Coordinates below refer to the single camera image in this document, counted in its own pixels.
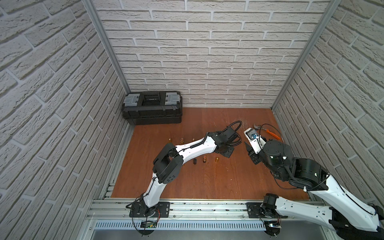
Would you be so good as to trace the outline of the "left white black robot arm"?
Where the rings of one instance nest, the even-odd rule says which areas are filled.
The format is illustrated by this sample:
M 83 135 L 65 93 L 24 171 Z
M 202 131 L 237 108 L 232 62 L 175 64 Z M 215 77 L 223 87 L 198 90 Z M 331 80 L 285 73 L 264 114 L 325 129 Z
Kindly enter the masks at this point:
M 199 156 L 217 153 L 229 158 L 235 147 L 242 142 L 237 133 L 242 121 L 235 121 L 222 131 L 207 132 L 197 141 L 175 146 L 166 144 L 154 160 L 151 183 L 146 192 L 126 206 L 133 218 L 151 217 L 159 214 L 160 197 L 170 182 L 179 175 L 182 166 Z

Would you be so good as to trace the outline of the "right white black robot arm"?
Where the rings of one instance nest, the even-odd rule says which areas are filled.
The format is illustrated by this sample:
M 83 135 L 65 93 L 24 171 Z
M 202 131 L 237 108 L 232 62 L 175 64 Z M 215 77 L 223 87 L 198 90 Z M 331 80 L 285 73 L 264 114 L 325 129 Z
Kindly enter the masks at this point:
M 355 197 L 314 160 L 294 157 L 292 148 L 276 140 L 251 140 L 245 144 L 254 164 L 263 163 L 275 181 L 288 182 L 291 190 L 300 189 L 328 203 L 313 206 L 296 203 L 275 194 L 266 194 L 259 214 L 267 218 L 298 217 L 336 232 L 344 240 L 382 240 L 380 222 L 384 211 Z

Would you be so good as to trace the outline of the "black plastic toolbox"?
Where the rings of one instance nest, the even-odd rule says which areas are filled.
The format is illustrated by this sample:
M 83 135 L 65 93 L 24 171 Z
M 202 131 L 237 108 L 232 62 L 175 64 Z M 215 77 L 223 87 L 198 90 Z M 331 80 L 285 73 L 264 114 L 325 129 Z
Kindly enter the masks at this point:
M 122 116 L 130 125 L 179 124 L 183 98 L 179 91 L 137 92 L 126 95 Z

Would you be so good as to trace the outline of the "orange handled pliers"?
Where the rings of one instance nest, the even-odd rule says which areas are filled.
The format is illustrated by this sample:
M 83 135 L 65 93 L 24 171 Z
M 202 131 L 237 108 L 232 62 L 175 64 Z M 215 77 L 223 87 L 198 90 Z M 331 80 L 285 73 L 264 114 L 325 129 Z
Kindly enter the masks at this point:
M 265 126 L 269 126 L 269 127 L 272 127 L 273 129 L 275 129 L 279 134 L 275 134 L 273 132 L 271 132 L 269 129 L 265 128 Z M 261 131 L 264 130 L 266 133 L 268 133 L 269 135 L 271 135 L 273 138 L 275 138 L 276 140 L 283 140 L 283 137 L 282 137 L 282 134 L 279 132 L 279 130 L 277 128 L 275 128 L 274 126 L 270 125 L 270 124 L 261 124 L 261 125 L 256 125 L 256 124 L 253 124 L 253 127 L 255 130 L 257 130 L 258 134 L 261 135 Z

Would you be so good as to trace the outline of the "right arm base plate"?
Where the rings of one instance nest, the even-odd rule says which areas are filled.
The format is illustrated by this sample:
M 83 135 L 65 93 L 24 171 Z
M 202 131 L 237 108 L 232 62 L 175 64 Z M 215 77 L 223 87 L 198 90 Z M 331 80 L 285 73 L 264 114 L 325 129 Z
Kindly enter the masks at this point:
M 288 216 L 279 215 L 276 207 L 265 203 L 246 203 L 248 215 L 250 219 L 269 218 L 269 219 L 287 219 Z

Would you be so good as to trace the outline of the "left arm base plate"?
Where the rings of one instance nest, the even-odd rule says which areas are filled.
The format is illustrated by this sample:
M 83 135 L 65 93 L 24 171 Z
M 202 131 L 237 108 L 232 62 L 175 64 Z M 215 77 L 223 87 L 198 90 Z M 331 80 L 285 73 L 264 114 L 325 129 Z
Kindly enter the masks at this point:
M 168 218 L 170 202 L 159 202 L 150 208 L 144 202 L 135 202 L 126 208 L 130 209 L 130 218 Z

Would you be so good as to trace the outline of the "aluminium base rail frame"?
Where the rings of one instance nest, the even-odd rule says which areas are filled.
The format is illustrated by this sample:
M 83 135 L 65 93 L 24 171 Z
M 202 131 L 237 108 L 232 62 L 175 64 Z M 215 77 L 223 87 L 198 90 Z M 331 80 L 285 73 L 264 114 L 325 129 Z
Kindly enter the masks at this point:
M 249 217 L 247 200 L 170 199 L 149 235 L 140 234 L 144 218 L 133 219 L 132 199 L 94 200 L 74 240 L 337 240 L 335 232 L 294 216 L 281 220 L 280 233 L 266 234 L 266 219 Z

